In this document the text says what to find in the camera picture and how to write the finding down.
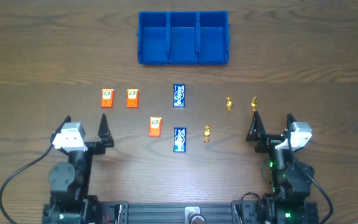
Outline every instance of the wood grain surface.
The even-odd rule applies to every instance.
[[[229,12],[226,66],[138,64],[139,11],[215,10]],[[186,83],[184,110],[172,109],[173,83]],[[114,109],[100,108],[102,88],[115,89]],[[140,90],[138,110],[126,109],[127,88]],[[271,192],[260,175],[266,155],[245,142],[254,95],[269,133],[283,131],[289,112],[309,122],[312,141],[297,157],[333,201],[328,223],[358,222],[358,1],[0,1],[0,186],[44,153],[66,115],[96,139],[105,113],[116,145],[94,157],[89,192],[101,200],[230,202]],[[148,137],[150,116],[163,119],[160,138]],[[175,126],[187,127],[186,154],[173,153]],[[52,151],[7,186],[15,221],[40,223],[49,169],[66,159]],[[328,212],[314,187],[308,200],[320,217]]]

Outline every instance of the blue tray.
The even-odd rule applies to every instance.
[[[139,12],[137,35],[144,65],[222,65],[229,60],[227,11]]]

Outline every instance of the wooden table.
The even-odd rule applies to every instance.
[[[138,63],[139,11],[199,10],[229,12],[226,66]],[[186,83],[184,110],[172,109],[173,83]],[[115,89],[114,109],[100,108],[102,88]],[[138,110],[126,108],[127,88],[140,90]],[[101,200],[230,202],[271,192],[260,175],[267,155],[245,142],[254,95],[269,133],[282,133],[289,112],[309,122],[312,141],[297,157],[333,201],[329,223],[358,222],[358,1],[0,1],[0,186],[44,153],[66,115],[93,140],[105,113],[116,145],[94,158],[89,192]],[[150,116],[163,119],[160,138],[148,137]],[[172,151],[175,126],[187,127],[186,154]],[[15,221],[40,223],[49,169],[66,159],[53,150],[7,186]],[[308,200],[325,216],[314,187]]]

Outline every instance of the orange tic tac box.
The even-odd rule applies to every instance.
[[[150,127],[149,127],[149,136],[150,137],[160,137],[161,135],[161,118],[150,118]]]
[[[127,108],[137,108],[139,102],[139,90],[128,89],[127,90]]]
[[[102,108],[112,108],[112,101],[114,99],[114,90],[113,89],[102,89]]]

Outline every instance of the blue and white package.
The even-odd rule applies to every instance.
[[[173,107],[185,107],[185,84],[173,84]]]
[[[186,128],[175,128],[173,152],[186,152]]]

